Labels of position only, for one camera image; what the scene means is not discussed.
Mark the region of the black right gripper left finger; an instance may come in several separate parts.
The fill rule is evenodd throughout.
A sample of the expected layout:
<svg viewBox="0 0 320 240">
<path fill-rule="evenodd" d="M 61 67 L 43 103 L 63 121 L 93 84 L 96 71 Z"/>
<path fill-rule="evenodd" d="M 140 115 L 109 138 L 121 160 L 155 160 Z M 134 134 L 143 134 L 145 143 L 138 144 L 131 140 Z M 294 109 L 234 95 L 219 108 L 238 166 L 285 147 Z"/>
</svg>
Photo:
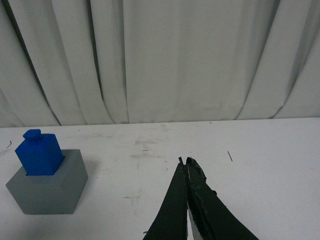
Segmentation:
<svg viewBox="0 0 320 240">
<path fill-rule="evenodd" d="M 188 238 L 188 187 L 181 157 L 170 185 L 145 240 L 186 240 Z"/>
</svg>

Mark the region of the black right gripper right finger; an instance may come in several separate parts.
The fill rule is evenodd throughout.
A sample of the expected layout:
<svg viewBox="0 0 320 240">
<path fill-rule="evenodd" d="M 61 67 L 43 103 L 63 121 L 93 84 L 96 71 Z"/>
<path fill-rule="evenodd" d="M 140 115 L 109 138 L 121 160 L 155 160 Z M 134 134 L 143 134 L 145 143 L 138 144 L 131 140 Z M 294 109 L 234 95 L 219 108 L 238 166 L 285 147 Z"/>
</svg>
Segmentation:
<svg viewBox="0 0 320 240">
<path fill-rule="evenodd" d="M 188 206 L 197 231 L 204 240 L 256 240 L 218 198 L 206 183 L 204 171 L 191 157 L 185 164 L 188 185 Z"/>
</svg>

